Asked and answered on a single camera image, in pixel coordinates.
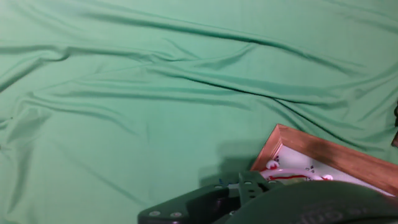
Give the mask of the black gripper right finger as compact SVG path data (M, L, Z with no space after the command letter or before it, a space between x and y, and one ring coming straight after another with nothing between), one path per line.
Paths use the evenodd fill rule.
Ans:
M244 180L238 192L239 207L218 223L397 223L397 197L366 183Z

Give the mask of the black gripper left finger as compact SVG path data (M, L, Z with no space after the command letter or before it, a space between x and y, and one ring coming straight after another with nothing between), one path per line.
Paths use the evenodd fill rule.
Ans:
M138 224L225 224L243 205L281 187L258 171L226 174L217 182L141 211Z

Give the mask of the hand of seated person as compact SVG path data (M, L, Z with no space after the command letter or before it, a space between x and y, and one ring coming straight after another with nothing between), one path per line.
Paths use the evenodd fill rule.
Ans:
M396 117L394 126L397 128L398 127L398 105L396 105L396 107L394 108L394 116ZM391 146L398 147L398 132L396 132L396 134L391 142Z

